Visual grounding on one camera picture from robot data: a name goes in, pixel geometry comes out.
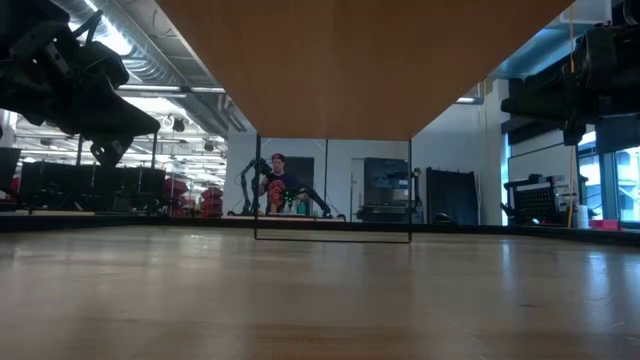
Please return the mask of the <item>light wooden board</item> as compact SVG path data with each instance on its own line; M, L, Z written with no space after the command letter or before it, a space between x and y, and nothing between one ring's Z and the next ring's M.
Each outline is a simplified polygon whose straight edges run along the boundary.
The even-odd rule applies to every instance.
M240 172L281 152L351 213L365 157L475 174L478 221L504 218L505 157L490 75L573 0L157 0L248 121L228 140L224 207Z

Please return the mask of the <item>red crate stack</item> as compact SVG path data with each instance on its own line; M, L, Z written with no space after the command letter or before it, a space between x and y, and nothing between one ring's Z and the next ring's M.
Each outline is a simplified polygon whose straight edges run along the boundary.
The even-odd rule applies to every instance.
M164 182L164 199L166 213L171 217L186 217L188 203L185 194L189 192L187 184L174 178L166 178Z
M200 212L204 218L216 218L223 215L224 192L218 187L209 187L201 193Z

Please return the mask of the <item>black aluminium rig frame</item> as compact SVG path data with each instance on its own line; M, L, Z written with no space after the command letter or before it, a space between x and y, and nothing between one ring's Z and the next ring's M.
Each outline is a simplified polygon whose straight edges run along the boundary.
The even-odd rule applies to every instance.
M300 231L344 231L344 232L386 232L386 233L441 233L461 235L509 235L530 236L556 240L566 240L599 245L625 246L640 249L640 232L619 232L605 230L578 230L560 227L540 226L488 226L452 224L387 224L352 223L321 218L317 221L306 219L285 220L275 217L255 219L225 218L173 218L148 216L111 215L2 215L0 233L52 231L68 229L89 229L121 226L151 227L204 227L243 228Z

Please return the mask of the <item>person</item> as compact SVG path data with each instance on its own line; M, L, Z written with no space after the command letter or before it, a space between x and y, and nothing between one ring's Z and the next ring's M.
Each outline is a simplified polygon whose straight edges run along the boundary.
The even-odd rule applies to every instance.
M293 202L305 203L307 196L301 193L300 181L286 172L286 157L281 153L272 155L272 172L259 185L259 195L267 196L266 215L283 213L287 208L286 193Z

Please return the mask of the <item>blue ceiling duct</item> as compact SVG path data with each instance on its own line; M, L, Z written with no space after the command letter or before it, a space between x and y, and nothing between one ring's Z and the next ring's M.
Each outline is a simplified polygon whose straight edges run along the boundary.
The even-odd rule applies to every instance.
M613 7L622 0L575 0L542 30L504 60L489 77L524 78L544 70L569 54L570 27L581 36L597 24L612 20Z

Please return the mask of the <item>black fabric panel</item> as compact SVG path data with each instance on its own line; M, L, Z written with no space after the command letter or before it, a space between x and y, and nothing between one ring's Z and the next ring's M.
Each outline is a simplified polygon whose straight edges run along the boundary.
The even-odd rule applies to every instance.
M426 169L425 213L428 224L446 215L459 225L478 225L479 206L474 172Z

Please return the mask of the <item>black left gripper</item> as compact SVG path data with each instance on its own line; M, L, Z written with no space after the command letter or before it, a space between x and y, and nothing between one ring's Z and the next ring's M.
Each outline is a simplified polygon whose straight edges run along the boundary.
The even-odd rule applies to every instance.
M81 133L100 165L115 167L133 137L160 124L115 92L129 76L95 40L102 15L73 30L62 9L0 9L0 108Z

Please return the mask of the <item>black equipment cabinet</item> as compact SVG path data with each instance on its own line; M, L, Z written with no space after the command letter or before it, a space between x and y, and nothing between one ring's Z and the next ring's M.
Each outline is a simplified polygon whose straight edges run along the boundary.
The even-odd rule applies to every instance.
M421 170L402 159L364 159L362 195L356 218L367 223L422 224Z

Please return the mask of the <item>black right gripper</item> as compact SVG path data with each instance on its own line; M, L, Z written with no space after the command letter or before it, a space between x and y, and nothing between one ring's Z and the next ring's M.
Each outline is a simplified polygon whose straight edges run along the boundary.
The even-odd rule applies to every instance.
M585 32L571 59L573 73L569 67L549 67L509 79L501 110L565 122L565 146L580 143L586 132L584 119L640 114L640 24Z

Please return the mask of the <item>silver ceiling air duct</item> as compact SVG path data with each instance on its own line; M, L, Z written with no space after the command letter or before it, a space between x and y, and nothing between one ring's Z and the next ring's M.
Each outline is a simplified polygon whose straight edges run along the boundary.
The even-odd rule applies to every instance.
M222 87L156 0L51 0L79 27L103 12L95 39L118 52L129 84ZM246 132L248 121L229 95L150 96L171 103L207 133Z

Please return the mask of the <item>long ceiling light fixture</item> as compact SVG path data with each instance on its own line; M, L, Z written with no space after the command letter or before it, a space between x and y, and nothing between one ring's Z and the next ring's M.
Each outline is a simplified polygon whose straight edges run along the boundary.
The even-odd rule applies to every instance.
M168 97L186 97L191 94L225 94L226 90L222 87L205 87L205 86L172 86L172 85L144 85L144 84L127 84L119 86L116 91L123 95L149 95L149 96L168 96Z

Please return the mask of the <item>black partition wall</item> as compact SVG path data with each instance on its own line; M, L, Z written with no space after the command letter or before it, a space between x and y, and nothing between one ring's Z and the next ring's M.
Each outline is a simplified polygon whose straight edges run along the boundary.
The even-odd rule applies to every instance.
M35 209L150 213L164 199L165 178L146 167L35 162L22 167L19 195Z

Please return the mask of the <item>black pegboard rack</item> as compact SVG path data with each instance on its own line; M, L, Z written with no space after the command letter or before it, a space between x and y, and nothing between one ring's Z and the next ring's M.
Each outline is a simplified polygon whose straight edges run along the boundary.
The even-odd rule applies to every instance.
M568 227L569 211L579 199L563 175L530 174L526 179L503 185L507 194L500 207L509 226Z

